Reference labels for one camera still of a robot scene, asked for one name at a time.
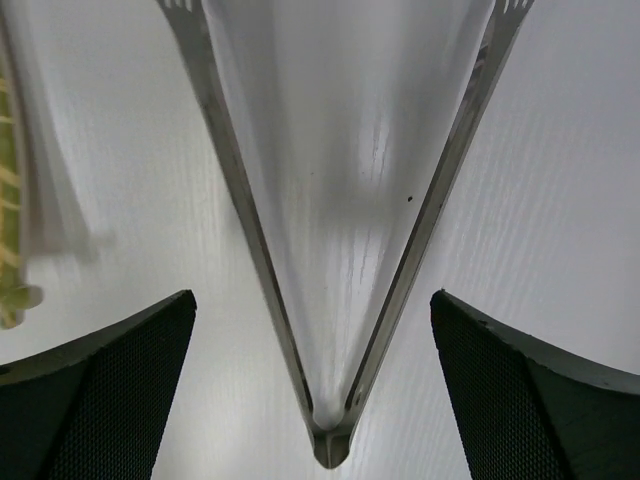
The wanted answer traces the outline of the metal tongs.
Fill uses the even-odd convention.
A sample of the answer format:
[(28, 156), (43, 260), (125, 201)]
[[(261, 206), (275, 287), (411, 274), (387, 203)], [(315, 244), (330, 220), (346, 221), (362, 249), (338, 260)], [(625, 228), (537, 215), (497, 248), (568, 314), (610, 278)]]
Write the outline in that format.
[(244, 230), (273, 328), (309, 432), (314, 456), (322, 467), (335, 469), (349, 456), (356, 426), (417, 277), (435, 224), (532, 4), (529, 1), (498, 1), (493, 7), (464, 100), (458, 109), (454, 125), (353, 383), (348, 390), (343, 407), (344, 414), (340, 422), (329, 429), (319, 426), (313, 418), (311, 391), (258, 216), (237, 135), (222, 93), (203, 4), (200, 1), (161, 1), (158, 5), (173, 31), (210, 139), (216, 149), (218, 162)]

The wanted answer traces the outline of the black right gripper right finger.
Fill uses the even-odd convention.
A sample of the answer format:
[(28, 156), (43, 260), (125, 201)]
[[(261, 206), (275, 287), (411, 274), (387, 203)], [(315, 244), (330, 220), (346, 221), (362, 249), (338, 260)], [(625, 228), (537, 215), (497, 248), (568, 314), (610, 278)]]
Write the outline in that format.
[(638, 478), (638, 375), (539, 340), (444, 290), (430, 307), (472, 478)]

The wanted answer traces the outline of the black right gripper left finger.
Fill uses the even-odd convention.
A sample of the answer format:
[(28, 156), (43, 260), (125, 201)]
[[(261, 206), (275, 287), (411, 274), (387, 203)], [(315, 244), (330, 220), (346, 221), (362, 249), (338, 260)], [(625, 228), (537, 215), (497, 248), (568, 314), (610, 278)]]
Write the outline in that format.
[(150, 478), (195, 319), (182, 290), (2, 365), (2, 478)]

